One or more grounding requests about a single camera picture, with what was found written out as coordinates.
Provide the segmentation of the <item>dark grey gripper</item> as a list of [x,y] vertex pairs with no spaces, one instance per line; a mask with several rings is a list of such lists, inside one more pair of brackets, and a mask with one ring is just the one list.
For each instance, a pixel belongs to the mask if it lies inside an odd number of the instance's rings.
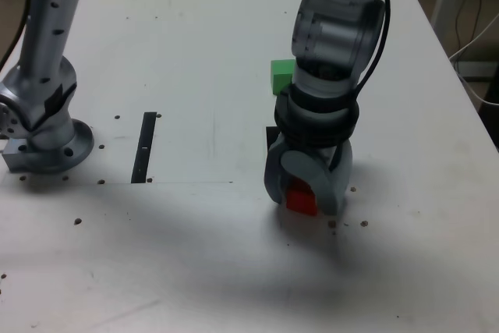
[[341,216],[351,172],[349,140],[320,148],[292,142],[280,133],[267,152],[264,185],[269,197],[282,204],[289,175],[295,177],[310,187],[318,211],[327,216]]

